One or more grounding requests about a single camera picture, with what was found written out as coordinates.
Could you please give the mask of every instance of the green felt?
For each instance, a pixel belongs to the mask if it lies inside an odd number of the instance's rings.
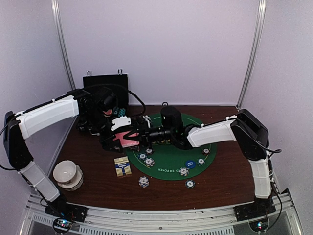
[[[161,125],[161,117],[160,114],[150,115],[153,126]],[[201,124],[202,122],[187,114],[182,114],[182,121],[184,125],[188,124]],[[202,150],[204,148],[210,149],[210,154],[205,156],[202,154]],[[191,150],[181,150],[170,144],[153,144],[153,149],[155,150],[153,154],[147,155],[150,158],[153,158],[155,164],[153,167],[148,167],[145,165],[144,161],[137,158],[139,153],[133,150],[127,150],[127,156],[132,164],[144,174],[147,174],[153,178],[160,180],[185,180],[192,178],[200,173],[204,172],[212,163],[216,156],[217,152],[217,144],[207,144],[200,148],[194,148]],[[185,162],[187,160],[193,160],[195,163],[198,158],[205,159],[205,165],[198,166],[189,170],[188,176],[181,176],[179,174],[179,170],[181,167],[185,167]]]

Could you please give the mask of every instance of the white wall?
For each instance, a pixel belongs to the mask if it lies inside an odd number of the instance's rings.
[[[313,221],[313,1],[269,0],[244,108],[269,129],[279,188],[289,188],[306,234]]]
[[[0,126],[4,115],[25,110],[70,90],[54,26],[51,1],[2,0],[0,4]],[[47,173],[69,127],[58,123],[34,135],[27,144]],[[0,163],[9,167],[0,140]],[[17,233],[30,194],[15,172],[0,169],[0,234]]]
[[[59,2],[78,87],[88,70],[123,68],[147,104],[237,103],[258,0]]]

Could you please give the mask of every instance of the wooden table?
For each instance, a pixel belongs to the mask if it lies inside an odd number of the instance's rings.
[[[211,123],[237,113],[235,107],[177,106],[182,113]],[[147,114],[158,113],[160,106],[147,106]],[[130,107],[130,113],[140,107]],[[138,179],[144,174],[132,164],[132,175],[118,178],[114,158],[125,154],[104,151],[97,136],[81,134],[75,127],[61,150],[57,163],[72,160],[84,172],[84,184],[76,191],[63,193],[69,202],[125,210],[183,210],[219,207],[249,202],[254,197],[252,172],[237,142],[218,143],[213,164],[193,178],[196,186],[184,181],[163,181],[149,177],[150,185],[141,188]]]

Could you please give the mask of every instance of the white cup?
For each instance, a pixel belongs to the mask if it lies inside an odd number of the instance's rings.
[[[58,163],[53,170],[54,179],[63,185],[71,183],[77,175],[76,164],[70,160]]]

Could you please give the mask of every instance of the white poker chip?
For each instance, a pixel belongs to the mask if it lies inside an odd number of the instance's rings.
[[[189,174],[189,169],[182,167],[182,168],[179,170],[179,173],[180,173],[181,176],[187,176],[187,175]]]
[[[152,154],[152,152],[153,152],[152,149],[150,149],[150,148],[147,148],[147,149],[146,149],[146,153],[147,153],[147,154]]]
[[[148,179],[147,177],[145,177],[145,176],[142,176],[142,177],[139,179],[139,182],[140,182],[141,184],[146,184],[146,183],[149,182],[149,179]]]
[[[149,179],[146,176],[141,176],[138,180],[139,186],[142,188],[146,188],[149,186]]]
[[[194,188],[195,187],[195,182],[193,180],[187,180],[185,183],[186,188]]]
[[[202,151],[203,154],[209,154],[210,153],[210,150],[207,149],[207,148],[204,148],[203,151]]]
[[[197,159],[197,165],[202,166],[205,164],[205,160],[203,158],[198,158]]]
[[[146,158],[145,165],[149,167],[153,167],[155,164],[155,161],[152,158]]]

